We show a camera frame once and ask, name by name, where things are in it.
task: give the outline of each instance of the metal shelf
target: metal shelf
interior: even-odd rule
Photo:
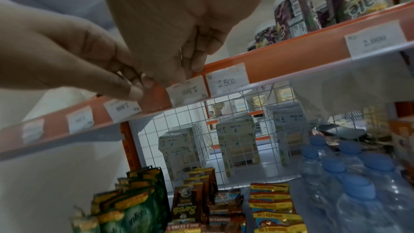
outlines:
[[[201,75],[205,81],[205,75],[210,72],[244,63],[250,85],[240,88],[240,91],[242,91],[316,71],[329,70],[349,63],[357,63],[356,60],[350,58],[350,53],[344,39],[346,35],[398,20],[407,41],[414,41],[414,31],[412,30],[414,28],[413,13],[414,3],[394,6],[369,16],[364,16],[259,50],[207,64],[204,70],[195,76]],[[409,46],[413,46],[413,43],[380,50],[368,54],[365,57],[375,57],[380,54],[404,50]],[[94,119],[94,124],[89,130],[113,125],[114,122],[104,107],[104,103],[109,100],[111,98],[94,98],[37,118],[44,119],[43,134],[39,139],[30,144],[25,144],[22,139],[22,127],[25,123],[2,129],[0,131],[0,157],[9,151],[25,150],[46,142],[57,141],[72,136],[69,133],[66,116],[86,106],[91,107]],[[122,121],[142,118],[172,108],[166,90],[160,86],[155,86],[153,89],[146,91],[139,105],[142,109],[140,113]]]

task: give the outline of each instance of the price tag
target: price tag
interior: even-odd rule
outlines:
[[[189,79],[185,84],[174,84],[167,88],[167,92],[173,107],[189,105],[208,98],[203,76]]]
[[[69,133],[77,133],[94,125],[94,116],[91,107],[85,107],[66,116]]]
[[[34,120],[23,125],[22,139],[27,144],[34,140],[38,140],[43,135],[44,119]]]
[[[407,42],[399,21],[378,25],[352,35],[347,35],[345,40],[353,59],[362,54]]]
[[[111,116],[114,123],[124,118],[141,112],[141,108],[136,101],[123,101],[118,99],[110,100],[103,104]]]
[[[206,78],[212,96],[230,93],[250,84],[244,63],[214,71],[207,74]]]

